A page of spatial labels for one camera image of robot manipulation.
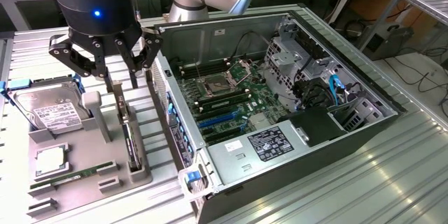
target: gray parts tray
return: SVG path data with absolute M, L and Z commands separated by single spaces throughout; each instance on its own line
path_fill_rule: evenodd
M 55 140 L 40 143 L 29 138 L 29 181 L 28 194 L 33 197 L 29 202 L 29 216 L 33 221 L 44 220 L 63 212 L 72 210 L 88 203 L 119 194 L 152 181 L 148 162 L 144 153 L 139 123 L 132 111 L 132 129 L 135 133 L 137 152 L 143 162 L 139 175 L 129 174 L 128 152 L 119 124 L 116 110 L 103 113 L 108 125 L 112 141 L 105 143 L 100 129 L 85 131 L 84 129 L 63 133 Z M 57 174 L 51 179 L 64 178 L 52 184 L 44 184 L 48 180 L 36 181 L 36 151 L 47 147 L 68 144 L 65 161 L 69 162 L 71 170 Z M 51 198 L 52 204 L 45 207 L 36 203 Z

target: white sticker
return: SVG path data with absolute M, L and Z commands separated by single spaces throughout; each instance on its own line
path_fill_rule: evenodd
M 225 34 L 225 29 L 215 30 L 215 36 Z
M 227 151 L 231 152 L 231 151 L 241 148 L 243 144 L 241 144 L 240 140 L 236 140 L 236 141 L 225 144 L 224 146 L 225 146 Z
M 39 108 L 33 111 L 51 131 L 81 124 L 81 119 L 71 102 Z

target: pcie slot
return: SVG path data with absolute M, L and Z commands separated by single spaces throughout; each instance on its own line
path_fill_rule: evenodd
M 229 121 L 235 119 L 236 115 L 237 115 L 237 111 L 232 112 L 231 114 L 219 116 L 215 119 L 207 120 L 205 122 L 199 123 L 199 128 L 205 128 L 208 126 L 212 126 L 213 124 Z
M 231 109 L 220 109 L 220 110 L 215 110 L 212 111 L 211 113 L 205 113 L 205 114 L 200 114 L 199 116 L 196 116 L 196 120 L 200 121 L 200 120 L 205 120 L 205 119 L 209 119 L 209 118 L 213 118 L 219 115 L 223 115 L 223 114 L 227 114 L 227 113 L 231 113 L 232 110 Z
M 216 133 L 215 135 L 207 136 L 205 141 L 207 142 L 216 141 L 216 140 L 219 140 L 224 137 L 232 138 L 232 137 L 240 135 L 243 132 L 244 132 L 244 127 L 239 126 L 239 127 L 232 128 L 232 129 L 229 129 L 224 132 Z

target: hard drive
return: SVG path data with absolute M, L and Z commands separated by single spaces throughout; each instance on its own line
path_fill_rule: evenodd
M 79 75 L 45 80 L 9 82 L 0 92 L 27 117 L 35 130 L 48 129 L 60 134 L 81 128 L 81 120 L 91 117 L 81 105 L 84 88 Z

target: label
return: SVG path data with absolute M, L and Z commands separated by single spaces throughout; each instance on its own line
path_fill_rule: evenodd
M 241 144 L 240 140 L 236 140 L 236 141 L 225 144 L 224 146 L 225 146 L 227 151 L 231 152 L 231 151 L 241 148 L 243 144 Z
M 279 126 L 251 135 L 248 139 L 264 162 L 293 150 Z
M 212 105 L 212 108 L 221 107 L 221 106 L 224 106 L 224 105 L 227 105 L 227 104 L 229 104 L 229 103 L 231 103 L 231 102 L 227 101 L 227 102 L 221 102 L 221 103 L 213 104 L 213 105 Z
M 215 30 L 215 36 L 224 35 L 224 34 L 225 34 L 225 29 Z
M 71 102 L 35 109 L 33 112 L 51 131 L 81 124 Z

